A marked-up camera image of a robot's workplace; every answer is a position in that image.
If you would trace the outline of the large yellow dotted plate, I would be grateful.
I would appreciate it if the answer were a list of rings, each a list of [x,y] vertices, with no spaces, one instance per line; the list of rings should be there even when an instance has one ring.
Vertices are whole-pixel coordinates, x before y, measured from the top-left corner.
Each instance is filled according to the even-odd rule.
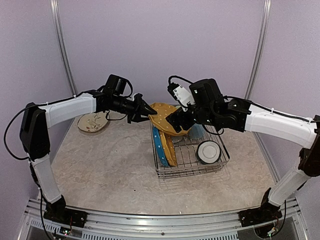
[[[157,112],[157,114],[149,115],[150,122],[160,131],[170,136],[183,136],[189,133],[189,130],[181,130],[176,132],[172,125],[166,120],[170,114],[176,112],[178,109],[167,103],[155,102],[150,107]]]

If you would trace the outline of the small yellow dotted plate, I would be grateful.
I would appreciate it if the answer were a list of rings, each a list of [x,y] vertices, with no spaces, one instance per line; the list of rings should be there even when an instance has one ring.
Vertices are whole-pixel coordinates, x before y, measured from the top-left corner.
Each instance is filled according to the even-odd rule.
[[[160,131],[159,134],[160,134],[160,140],[161,140],[162,148],[164,151],[164,155],[168,162],[168,165],[172,167],[176,167],[178,163],[177,163],[175,148],[172,141],[172,136],[162,131]]]

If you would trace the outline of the blue dotted plate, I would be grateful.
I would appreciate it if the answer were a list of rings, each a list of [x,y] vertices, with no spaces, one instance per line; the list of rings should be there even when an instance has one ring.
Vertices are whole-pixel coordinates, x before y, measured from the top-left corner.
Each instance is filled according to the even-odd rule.
[[[152,137],[154,140],[156,152],[157,152],[157,155],[158,155],[160,162],[162,163],[163,166],[169,167],[170,165],[167,161],[167,158],[165,156],[165,152],[164,152],[164,149],[162,146],[160,132],[155,126],[152,127]]]

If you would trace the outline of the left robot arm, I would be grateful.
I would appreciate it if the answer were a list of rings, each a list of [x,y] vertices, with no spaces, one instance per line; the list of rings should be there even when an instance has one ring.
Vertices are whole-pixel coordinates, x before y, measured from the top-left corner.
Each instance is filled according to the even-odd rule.
[[[47,211],[63,223],[70,218],[66,201],[54,178],[50,158],[49,129],[75,117],[99,112],[114,111],[124,114],[128,123],[147,121],[157,112],[144,100],[141,93],[123,95],[128,79],[111,74],[105,85],[97,90],[88,90],[76,96],[49,103],[26,105],[19,111],[23,114],[19,138],[26,152],[34,181],[45,199]]]

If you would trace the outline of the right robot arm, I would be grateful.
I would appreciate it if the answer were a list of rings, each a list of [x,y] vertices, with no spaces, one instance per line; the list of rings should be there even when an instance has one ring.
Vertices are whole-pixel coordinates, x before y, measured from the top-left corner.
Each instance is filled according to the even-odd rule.
[[[179,133],[194,124],[213,126],[217,132],[231,129],[238,132],[274,136],[302,147],[299,162],[263,196],[256,218],[266,222],[285,200],[310,178],[320,175],[320,117],[301,117],[276,111],[251,100],[223,95],[215,79],[189,83],[189,89],[168,80],[167,90],[180,108],[166,117]]]

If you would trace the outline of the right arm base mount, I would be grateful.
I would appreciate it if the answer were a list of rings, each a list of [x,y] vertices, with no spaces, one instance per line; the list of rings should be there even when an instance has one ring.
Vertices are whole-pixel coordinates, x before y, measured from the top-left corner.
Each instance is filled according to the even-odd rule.
[[[283,215],[279,207],[267,206],[242,210],[238,213],[242,227],[258,225],[280,219]]]

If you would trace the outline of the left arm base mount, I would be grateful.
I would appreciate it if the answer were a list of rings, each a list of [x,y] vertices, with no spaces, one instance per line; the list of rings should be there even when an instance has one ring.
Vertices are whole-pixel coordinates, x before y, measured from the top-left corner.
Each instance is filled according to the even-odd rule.
[[[62,197],[54,203],[47,202],[43,216],[46,220],[56,223],[84,228],[88,213],[66,207],[66,201]]]

